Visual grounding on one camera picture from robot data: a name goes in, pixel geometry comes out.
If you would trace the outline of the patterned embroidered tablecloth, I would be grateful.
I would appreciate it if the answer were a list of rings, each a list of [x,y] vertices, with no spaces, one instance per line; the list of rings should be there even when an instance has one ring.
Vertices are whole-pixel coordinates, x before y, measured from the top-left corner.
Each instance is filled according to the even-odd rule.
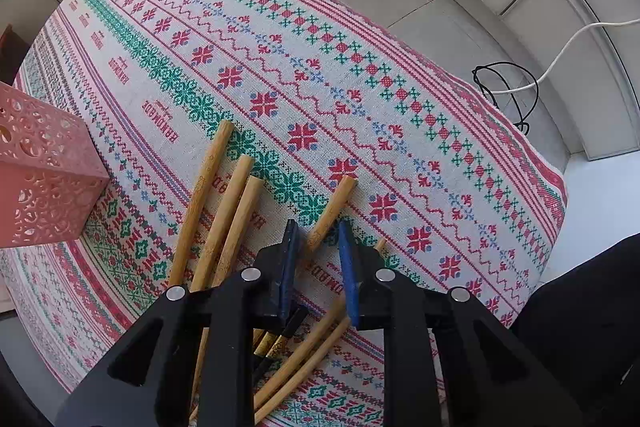
[[[110,179],[78,239],[3,248],[1,271],[67,398],[60,426],[574,426],[573,401],[512,331],[567,204],[562,173],[469,83],[337,0],[64,0],[14,83],[85,121]],[[218,124],[233,131],[182,284],[180,228]],[[190,291],[241,155],[264,181],[230,275]],[[308,309],[269,332],[243,279],[288,219],[309,233]],[[359,326],[255,425],[254,395],[344,295],[338,224],[359,247]],[[189,421],[203,329],[198,413]]]

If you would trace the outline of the black gold-tipped chopstick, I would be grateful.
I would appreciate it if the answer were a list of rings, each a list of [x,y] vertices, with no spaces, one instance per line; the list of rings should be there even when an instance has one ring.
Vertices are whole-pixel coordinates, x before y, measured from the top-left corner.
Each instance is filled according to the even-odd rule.
[[[292,310],[292,314],[288,318],[288,321],[286,321],[283,331],[278,334],[279,338],[269,352],[269,358],[271,360],[285,348],[288,344],[288,340],[293,337],[299,326],[302,325],[303,321],[306,319],[307,314],[308,309],[302,305],[297,305]]]
[[[270,362],[269,352],[278,340],[279,335],[266,332],[258,341],[252,358],[252,369],[257,373],[267,362]]]

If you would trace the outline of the pink perforated utensil holder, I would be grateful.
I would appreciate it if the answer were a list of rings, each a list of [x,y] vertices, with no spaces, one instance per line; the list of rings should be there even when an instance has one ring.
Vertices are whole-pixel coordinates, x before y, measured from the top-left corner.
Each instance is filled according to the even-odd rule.
[[[1,86],[1,246],[78,239],[110,177],[81,118]]]

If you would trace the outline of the bamboo chopstick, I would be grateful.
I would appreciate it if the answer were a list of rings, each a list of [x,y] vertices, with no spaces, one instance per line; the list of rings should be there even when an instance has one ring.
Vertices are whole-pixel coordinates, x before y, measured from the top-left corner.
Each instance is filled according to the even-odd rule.
[[[304,381],[311,375],[316,367],[322,362],[322,360],[329,353],[330,349],[341,339],[344,332],[350,326],[348,317],[338,324],[331,334],[326,337],[325,340],[320,343],[314,352],[306,358],[305,363],[299,365],[296,371],[292,373],[288,379],[270,396],[269,399],[264,401],[260,408],[255,412],[255,425],[258,425],[269,414],[271,414],[289,395],[295,391],[297,387],[303,384]]]
[[[219,286],[230,275],[235,266],[236,256],[239,254],[244,234],[250,224],[250,219],[252,219],[263,186],[264,181],[262,179],[256,178],[256,176],[248,177],[224,242],[224,247],[222,247],[212,280],[213,287]]]
[[[231,222],[238,208],[240,198],[250,170],[254,165],[254,158],[241,155],[236,164],[232,177],[228,183],[221,202],[216,210],[214,221],[207,234],[207,239],[201,252],[198,265],[191,283],[190,291],[202,291],[208,284],[209,277],[218,261],[222,246],[231,227]]]
[[[312,350],[318,345],[323,335],[330,329],[337,319],[345,315],[345,296],[341,295],[334,300],[331,308],[326,311],[322,319],[314,324],[306,338],[294,350],[268,381],[254,395],[254,410],[258,411],[295,373],[296,369],[305,361]]]
[[[195,372],[194,372],[192,392],[191,392],[191,413],[189,416],[189,421],[194,421],[194,419],[196,418],[196,414],[198,413],[198,406],[195,404],[195,396],[196,396],[196,393],[198,392],[198,387],[200,387],[201,373],[203,369],[204,358],[206,355],[208,335],[209,335],[209,328],[205,327],[205,329],[203,329],[200,347],[198,348],[198,358],[196,359],[196,364],[195,364]]]
[[[357,182],[352,176],[343,176],[341,181],[338,182],[337,187],[335,187],[333,194],[330,196],[326,207],[321,211],[320,217],[312,230],[305,234],[299,227],[300,249],[297,257],[295,276],[298,266],[303,265],[310,259],[311,255],[319,248],[323,239],[328,235],[329,229],[346,205],[347,199],[356,184]],[[265,327],[269,332],[274,332],[277,327],[283,326],[287,320],[279,320],[277,318],[276,305],[276,277],[279,268],[279,251],[282,239],[279,243],[266,246],[258,251],[254,263],[249,268],[244,269],[242,274],[243,279],[247,282],[260,282],[259,293],[256,297],[255,317],[258,318],[258,326]],[[294,285],[291,294],[291,309],[293,291]]]
[[[178,235],[174,259],[172,259],[168,277],[169,287],[182,284],[184,270],[190,258],[191,245],[195,232],[198,229],[198,222],[200,222],[201,213],[206,203],[210,186],[213,183],[214,176],[222,161],[222,156],[224,156],[224,151],[226,150],[232,131],[232,122],[222,120],[218,124],[214,139],[212,143],[210,143],[203,158],[200,172],[193,187],[189,206]]]

